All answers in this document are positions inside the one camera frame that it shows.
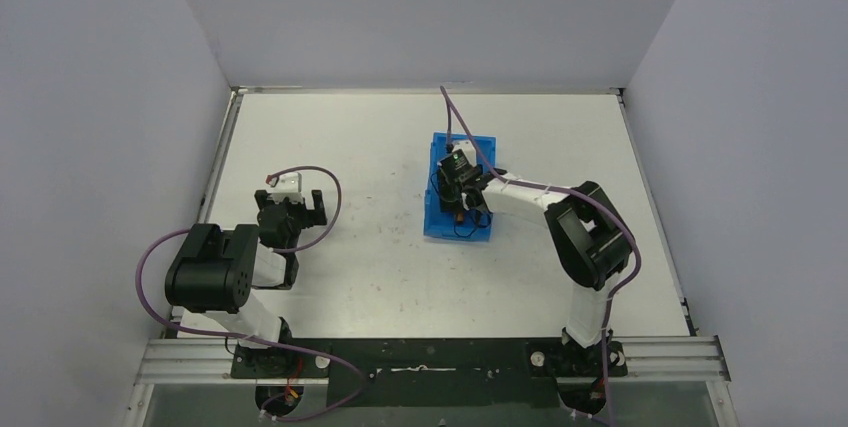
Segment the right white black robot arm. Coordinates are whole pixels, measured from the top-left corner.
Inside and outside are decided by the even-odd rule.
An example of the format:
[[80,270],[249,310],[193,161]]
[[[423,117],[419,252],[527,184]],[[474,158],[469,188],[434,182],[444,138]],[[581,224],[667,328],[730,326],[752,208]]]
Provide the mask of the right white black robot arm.
[[617,282],[637,248],[597,183],[567,188],[527,181],[459,148],[435,163],[435,174],[444,213],[506,215],[546,228],[573,283],[567,339],[584,348],[604,340]]

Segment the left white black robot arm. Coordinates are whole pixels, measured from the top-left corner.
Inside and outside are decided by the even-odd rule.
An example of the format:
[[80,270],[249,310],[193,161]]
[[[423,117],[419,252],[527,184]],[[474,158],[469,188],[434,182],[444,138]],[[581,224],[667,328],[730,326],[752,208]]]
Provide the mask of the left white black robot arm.
[[193,225],[165,276],[168,302],[216,321],[247,349],[289,342],[287,321],[255,292],[289,290],[296,282],[300,264],[293,249],[301,233],[327,224],[323,192],[313,190],[311,197],[309,207],[297,190],[257,190],[254,223],[231,230]]

